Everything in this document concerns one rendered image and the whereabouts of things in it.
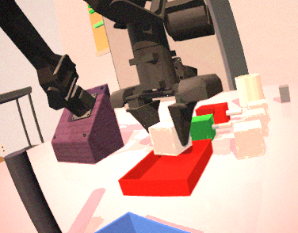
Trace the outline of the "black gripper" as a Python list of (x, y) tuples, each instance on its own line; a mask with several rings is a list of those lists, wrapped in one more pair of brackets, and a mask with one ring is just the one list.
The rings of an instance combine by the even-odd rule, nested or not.
[[(139, 84), (112, 92), (112, 109), (122, 108), (128, 103), (127, 113), (131, 113), (149, 133), (148, 128), (159, 123), (159, 100), (152, 98), (173, 97), (176, 103), (167, 106), (178, 139), (182, 146), (188, 144), (193, 112), (197, 102), (224, 91), (222, 80), (216, 74), (197, 75), (180, 81), (176, 75), (173, 56), (169, 44), (142, 48), (133, 52), (130, 66), (136, 65)], [(178, 83), (179, 82), (179, 83)], [(157, 90), (153, 90), (157, 89)]]

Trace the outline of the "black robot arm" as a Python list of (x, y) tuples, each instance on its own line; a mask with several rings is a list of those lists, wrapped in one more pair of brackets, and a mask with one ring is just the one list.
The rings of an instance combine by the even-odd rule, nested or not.
[[(114, 21), (115, 29), (127, 29), (132, 52), (168, 44), (166, 32), (174, 41), (215, 35), (211, 14), (204, 0), (83, 0), (103, 17)], [(146, 1), (152, 2), (150, 10)], [(163, 25), (164, 24), (164, 25)], [(97, 94), (80, 85), (76, 64), (68, 54), (52, 52), (15, 0), (0, 0), (0, 27), (35, 67), (39, 85), (55, 111), (66, 108), (73, 121), (91, 116)], [(165, 28), (164, 28), (165, 26)], [(197, 69), (182, 65), (174, 57), (180, 81), (197, 76)]]

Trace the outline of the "dark grey cylinder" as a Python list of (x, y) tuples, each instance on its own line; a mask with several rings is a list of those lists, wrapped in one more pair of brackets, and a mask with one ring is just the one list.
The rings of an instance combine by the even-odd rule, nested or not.
[(26, 150), (4, 157), (10, 177), (38, 233), (62, 233), (44, 197)]

